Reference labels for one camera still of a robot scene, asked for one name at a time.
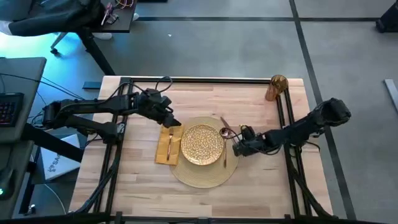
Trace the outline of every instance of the woven placemat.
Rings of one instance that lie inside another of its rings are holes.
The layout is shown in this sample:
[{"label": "woven placemat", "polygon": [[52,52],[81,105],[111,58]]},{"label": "woven placemat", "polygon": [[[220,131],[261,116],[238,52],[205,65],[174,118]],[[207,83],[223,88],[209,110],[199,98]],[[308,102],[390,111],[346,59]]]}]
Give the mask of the woven placemat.
[{"label": "woven placemat", "polygon": [[[198,124],[207,124],[217,130],[223,128],[223,123],[219,119],[211,117],[191,118],[184,124],[184,131]],[[224,167],[224,152],[216,162],[207,166],[199,166],[189,162],[185,156],[180,153],[178,164],[170,166],[174,176],[184,184],[197,188],[216,187],[227,181],[235,171],[239,158],[234,155],[232,149],[232,140],[226,142],[227,163]]]}]

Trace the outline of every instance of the round placemat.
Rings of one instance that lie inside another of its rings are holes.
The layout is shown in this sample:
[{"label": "round placemat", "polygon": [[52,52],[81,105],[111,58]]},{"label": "round placemat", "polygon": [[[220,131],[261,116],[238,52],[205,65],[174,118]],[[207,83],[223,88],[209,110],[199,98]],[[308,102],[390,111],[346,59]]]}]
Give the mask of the round placemat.
[{"label": "round placemat", "polygon": [[187,129],[181,138],[181,152],[193,164],[205,166],[214,163],[223,153],[224,140],[207,124],[197,124]]},{"label": "round placemat", "polygon": [[[184,131],[198,124],[206,124],[215,128],[216,130],[220,130],[224,127],[223,123],[218,119],[211,117],[197,117],[189,119],[188,122],[184,124]],[[231,140],[227,140],[226,167],[224,167],[223,164],[223,151],[221,156],[214,163],[207,166],[193,164],[188,161],[182,153],[180,153],[178,157],[178,164],[176,166],[170,166],[170,169],[179,181],[189,186],[203,189],[216,187],[227,181],[238,165],[239,158],[234,155],[232,144],[233,143]]]}]

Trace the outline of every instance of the person's foot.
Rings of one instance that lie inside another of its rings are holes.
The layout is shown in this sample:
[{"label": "person's foot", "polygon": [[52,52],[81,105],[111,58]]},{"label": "person's foot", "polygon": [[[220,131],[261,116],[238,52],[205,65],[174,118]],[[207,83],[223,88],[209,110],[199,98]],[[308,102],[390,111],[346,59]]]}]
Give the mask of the person's foot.
[{"label": "person's foot", "polygon": [[[138,13],[134,13],[132,20],[136,21],[139,18]],[[111,33],[93,33],[93,36],[100,39],[100,40],[110,40],[112,39],[112,34]]]},{"label": "person's foot", "polygon": [[132,20],[136,21],[139,18],[139,14],[138,13],[134,13]]},{"label": "person's foot", "polygon": [[110,40],[112,38],[111,33],[93,33],[93,36],[100,40]]}]

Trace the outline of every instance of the plate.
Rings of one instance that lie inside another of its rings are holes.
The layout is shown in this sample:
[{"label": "plate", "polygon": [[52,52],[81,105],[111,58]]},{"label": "plate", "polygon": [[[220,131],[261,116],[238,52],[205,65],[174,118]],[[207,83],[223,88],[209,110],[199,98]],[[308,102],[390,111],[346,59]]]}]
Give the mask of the plate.
[{"label": "plate", "polygon": [[223,153],[224,140],[218,130],[207,124],[189,128],[181,139],[182,154],[193,164],[214,163]]}]

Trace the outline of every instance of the chair wheel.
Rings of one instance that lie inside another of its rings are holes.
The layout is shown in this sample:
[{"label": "chair wheel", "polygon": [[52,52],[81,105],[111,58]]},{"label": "chair wheel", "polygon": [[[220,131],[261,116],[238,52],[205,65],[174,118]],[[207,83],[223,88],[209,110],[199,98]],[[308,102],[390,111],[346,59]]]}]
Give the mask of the chair wheel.
[{"label": "chair wheel", "polygon": [[54,54],[54,55],[58,55],[59,54],[57,49],[52,49],[50,52],[51,52],[51,54]]}]

